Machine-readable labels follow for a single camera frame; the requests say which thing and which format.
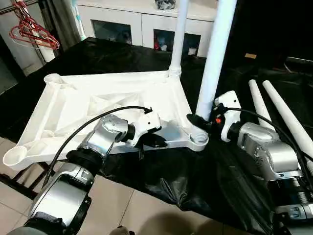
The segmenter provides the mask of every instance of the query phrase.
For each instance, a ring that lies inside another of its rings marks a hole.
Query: table
[[[162,71],[171,54],[138,46],[87,38],[55,58],[24,81],[0,95],[0,136],[17,142],[45,87],[43,78],[59,75]],[[205,59],[182,59],[181,83],[194,112]],[[312,79],[296,73],[265,70],[255,65],[223,68],[217,95],[235,90],[242,108],[254,111],[248,81],[270,80],[313,137]],[[287,129],[274,105],[259,86],[273,122]],[[257,119],[242,114],[242,120]],[[110,155],[100,175],[148,193],[182,210],[192,210],[250,233],[272,229],[271,200],[253,159],[233,143],[211,138],[203,152],[187,148]]]

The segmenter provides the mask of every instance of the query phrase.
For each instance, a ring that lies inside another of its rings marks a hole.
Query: cabinet door
[[[87,37],[142,46],[141,15],[90,6],[78,6]]]
[[[213,22],[187,19],[183,53],[196,52],[206,57],[211,37]],[[142,45],[167,51],[173,48],[176,18],[142,14]]]

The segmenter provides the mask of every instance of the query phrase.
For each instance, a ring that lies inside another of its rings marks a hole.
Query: white plastic stool frame
[[[220,77],[237,0],[219,0],[210,40],[196,114],[208,120]],[[181,0],[174,38],[172,61],[167,71],[112,73],[45,77],[46,87],[17,144],[3,157],[3,163],[22,170],[32,163],[51,161],[65,139],[88,119],[116,107],[152,107],[162,121],[157,134],[168,143],[166,148],[188,147],[201,151],[207,134],[191,125],[191,113],[180,83],[181,55],[189,0]],[[125,110],[117,116],[135,121],[142,113]],[[94,127],[88,126],[71,140],[60,155],[75,149]],[[111,154],[136,151],[124,143],[114,145]]]

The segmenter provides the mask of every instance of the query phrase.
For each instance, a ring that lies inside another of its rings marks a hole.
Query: black cable
[[[306,153],[302,152],[300,150],[300,147],[286,134],[286,132],[283,131],[283,129],[281,129],[278,125],[276,125],[272,121],[268,120],[267,118],[263,117],[262,115],[259,115],[259,114],[255,113],[255,112],[250,111],[250,110],[239,109],[239,108],[228,108],[228,107],[225,107],[224,110],[225,111],[245,112],[245,113],[248,113],[248,114],[251,114],[253,116],[258,117],[258,118],[262,119],[263,121],[266,121],[268,124],[272,125],[273,127],[275,127],[275,129],[278,132],[280,132],[287,139],[287,141],[292,145],[292,148],[295,150],[295,152],[296,152],[296,154],[298,156],[298,159],[300,161],[300,165],[302,167],[302,170],[304,171],[305,176],[306,176],[308,182],[310,183],[311,190],[313,190],[313,182],[309,178],[309,176],[311,176],[311,174],[309,173],[309,171],[307,169],[306,159],[305,159],[305,157],[303,155],[305,155],[312,162],[313,162],[313,158],[311,156],[307,155]]]
[[[142,109],[145,111],[145,113],[148,113],[150,111],[152,111],[151,109],[148,109],[148,108],[145,108],[145,107],[141,107],[141,106],[126,106],[126,107],[121,107],[121,108],[117,108],[117,109],[113,109],[113,110],[110,110],[110,111],[107,111],[105,113],[102,113],[92,119],[90,119],[89,121],[85,122],[82,126],[80,126],[76,131],[74,131],[73,134],[71,134],[65,141],[64,143],[61,145],[61,147],[59,148],[59,150],[57,151],[57,153],[55,154],[51,164],[50,164],[50,168],[48,170],[48,173],[45,177],[45,181],[44,181],[44,184],[43,184],[43,187],[48,183],[49,181],[49,178],[50,178],[50,175],[51,175],[51,172],[56,164],[56,162],[58,161],[58,157],[60,156],[62,150],[64,149],[64,147],[68,144],[68,142],[74,137],[76,136],[82,129],[84,129],[87,125],[89,125],[90,123],[96,121],[97,119],[100,119],[106,115],[109,115],[111,113],[114,113],[114,112],[117,112],[117,111],[121,111],[121,110],[124,110],[124,109]]]

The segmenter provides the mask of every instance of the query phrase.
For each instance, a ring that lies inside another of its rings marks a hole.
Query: white cabinet top
[[[155,0],[77,0],[78,5],[109,8],[115,10],[132,11],[161,16],[177,16],[177,5],[173,10],[161,11],[157,9]],[[188,19],[214,21],[217,9],[217,0],[190,0]]]

